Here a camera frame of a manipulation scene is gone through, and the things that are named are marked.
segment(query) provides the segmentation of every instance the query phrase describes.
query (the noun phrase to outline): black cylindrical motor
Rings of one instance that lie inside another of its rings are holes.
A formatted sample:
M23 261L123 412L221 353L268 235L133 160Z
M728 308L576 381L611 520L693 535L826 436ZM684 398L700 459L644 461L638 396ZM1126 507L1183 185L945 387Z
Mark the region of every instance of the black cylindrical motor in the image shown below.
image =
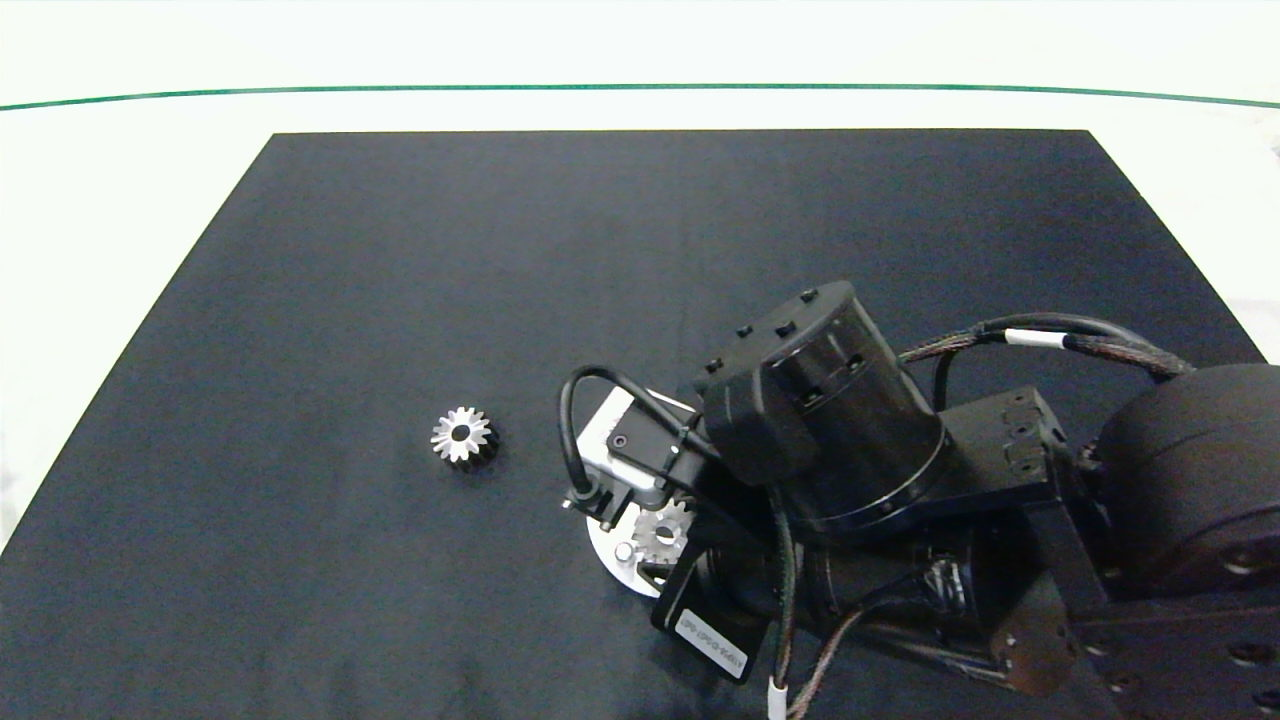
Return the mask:
M778 483L805 542L841 544L923 493L947 433L836 282L751 325L707 365L707 432L739 480Z
M1280 582L1280 366L1224 365L1138 396L1098 438L1116 562L1143 596Z

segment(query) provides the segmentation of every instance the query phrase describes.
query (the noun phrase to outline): screw hole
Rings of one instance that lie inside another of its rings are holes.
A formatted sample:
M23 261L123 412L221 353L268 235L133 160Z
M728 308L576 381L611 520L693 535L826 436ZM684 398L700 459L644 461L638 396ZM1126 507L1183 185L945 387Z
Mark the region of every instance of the screw hole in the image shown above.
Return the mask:
M1276 651L1268 644L1236 643L1226 648L1231 660L1242 667L1254 667L1258 665L1271 665L1275 662Z

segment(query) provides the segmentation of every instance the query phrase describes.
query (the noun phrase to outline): green line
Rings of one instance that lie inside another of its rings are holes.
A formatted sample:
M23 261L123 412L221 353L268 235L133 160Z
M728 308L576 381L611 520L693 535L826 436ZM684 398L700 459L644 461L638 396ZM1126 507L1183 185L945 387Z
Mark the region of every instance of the green line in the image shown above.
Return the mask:
M566 85L316 85L300 87L224 87L216 90L169 90L164 92L134 92L131 95L104 95L100 97L74 97L70 100L42 100L0 105L5 110L32 110L63 105L91 105L119 102L122 100L155 100L160 97L197 97L201 95L282 95L291 92L410 92L448 91L472 92L490 90L947 90L978 92L1047 92L1053 95L1097 95L1103 97L1137 97L1140 100L1174 100L1179 102L1207 102L1211 105L1243 105L1280 110L1280 102L1244 100L1238 97L1212 97L1207 95L1175 95L1170 92L1140 92L1135 90L1097 90L1091 87L1050 87L1036 85L950 85L950 83L893 83L893 82L635 82L635 83L566 83Z

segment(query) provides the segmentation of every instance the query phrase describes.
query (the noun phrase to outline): white surface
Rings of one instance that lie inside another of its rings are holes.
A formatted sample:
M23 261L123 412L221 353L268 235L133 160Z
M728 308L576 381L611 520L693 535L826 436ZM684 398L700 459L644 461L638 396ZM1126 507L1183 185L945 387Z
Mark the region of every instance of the white surface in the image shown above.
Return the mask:
M941 82L1275 101L1276 27L1280 5L1267 3L3 3L0 105L481 82ZM996 92L627 91L4 111L0 544L273 132L763 127L1089 129L1280 361L1276 110Z

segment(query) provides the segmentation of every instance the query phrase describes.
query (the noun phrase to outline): gear teeth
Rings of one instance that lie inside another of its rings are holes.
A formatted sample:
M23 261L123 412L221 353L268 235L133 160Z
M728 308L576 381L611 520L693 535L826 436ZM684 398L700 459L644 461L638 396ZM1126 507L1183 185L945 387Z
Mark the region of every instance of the gear teeth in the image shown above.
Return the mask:
M453 468L470 473L498 454L498 432L483 410L458 406L439 418L431 428L431 451ZM458 427L468 429L467 437L453 439Z

